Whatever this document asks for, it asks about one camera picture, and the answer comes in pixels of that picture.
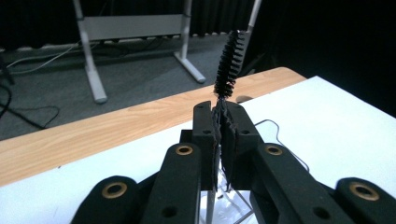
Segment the black brush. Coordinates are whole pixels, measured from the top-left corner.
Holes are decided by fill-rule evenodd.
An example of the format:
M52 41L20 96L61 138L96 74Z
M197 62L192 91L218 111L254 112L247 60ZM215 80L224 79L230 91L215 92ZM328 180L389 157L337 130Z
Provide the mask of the black brush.
M243 51L243 33L240 31L232 31L229 35L227 44L224 46L220 62L218 76L216 78L214 93L218 96L216 107L212 111L213 126L216 132L217 146L215 149L215 157L213 166L213 183L214 190L217 190L219 159L221 152L221 127L225 127L228 122L226 99L233 94L233 85L238 77L241 68L242 51Z
M241 51L244 38L242 36L242 32L232 31L224 46L214 90L219 100L225 100L233 94L233 85L241 69L243 57Z

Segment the dark background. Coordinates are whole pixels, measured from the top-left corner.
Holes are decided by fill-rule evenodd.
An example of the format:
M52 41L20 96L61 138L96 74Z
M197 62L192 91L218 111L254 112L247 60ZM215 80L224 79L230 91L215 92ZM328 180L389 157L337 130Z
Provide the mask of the dark background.
M320 76L396 117L394 1L263 1L245 65Z

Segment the black curtain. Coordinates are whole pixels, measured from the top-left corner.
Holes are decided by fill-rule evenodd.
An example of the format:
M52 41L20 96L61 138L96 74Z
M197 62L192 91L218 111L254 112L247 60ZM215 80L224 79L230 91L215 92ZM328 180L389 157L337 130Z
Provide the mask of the black curtain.
M183 0L80 0L85 16L180 14ZM254 0L194 0L191 35L246 30ZM72 0L0 1L0 48L75 43Z
M321 76L396 117L396 2L263 1L248 66Z

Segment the brush bristles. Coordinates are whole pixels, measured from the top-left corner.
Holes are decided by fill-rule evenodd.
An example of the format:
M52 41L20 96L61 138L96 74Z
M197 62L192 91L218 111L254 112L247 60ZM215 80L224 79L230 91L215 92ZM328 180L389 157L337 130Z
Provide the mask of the brush bristles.
M232 31L224 46L215 83L215 93L219 99L227 99L233 94L233 85L242 63L242 54L238 52L243 50L242 35L239 31Z

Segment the black cable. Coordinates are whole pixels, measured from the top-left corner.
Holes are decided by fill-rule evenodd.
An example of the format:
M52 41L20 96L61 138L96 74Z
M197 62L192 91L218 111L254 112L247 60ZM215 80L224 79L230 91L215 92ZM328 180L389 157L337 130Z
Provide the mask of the black cable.
M56 110L56 113L54 116L52 116L52 118L47 121L44 125L38 124L28 118L26 118L23 114L17 112L16 110L39 110L39 109L46 109L46 108L53 108ZM47 125L49 125L54 119L56 119L56 117L58 117L59 112L61 111L61 109L58 106L55 105L48 105L48 106L42 106L42 107L36 107L36 108L7 108L7 112L13 114L14 116L22 119L23 121L25 121L26 123L32 125L33 127L39 129L39 130L44 130L47 129Z
M11 104L12 92L7 86L0 85L0 89L5 90L8 94L7 102L5 105L2 105L3 110L0 112L0 119L1 119L3 115L8 111L9 105Z
M262 123L264 123L264 122L267 122L267 121L270 121L270 122L274 123L275 126L276 126L276 141L277 141L280 145L282 145L282 147L287 148L287 147L279 140L279 131L280 131L280 127L279 127L279 125L278 125L275 121L273 121L273 120L271 120L271 119L264 119L264 120L262 120L262 121L260 121L260 122L258 122L258 123L256 123L256 124L254 124L254 126L260 125L260 124L262 124ZM308 164L306 164L305 161L303 161L302 159L300 159L300 157L298 157L296 154L294 154L290 149L288 149L288 151L291 153L291 155L293 155L298 161L300 161L300 162L305 166L306 171L309 173L309 166L308 166Z

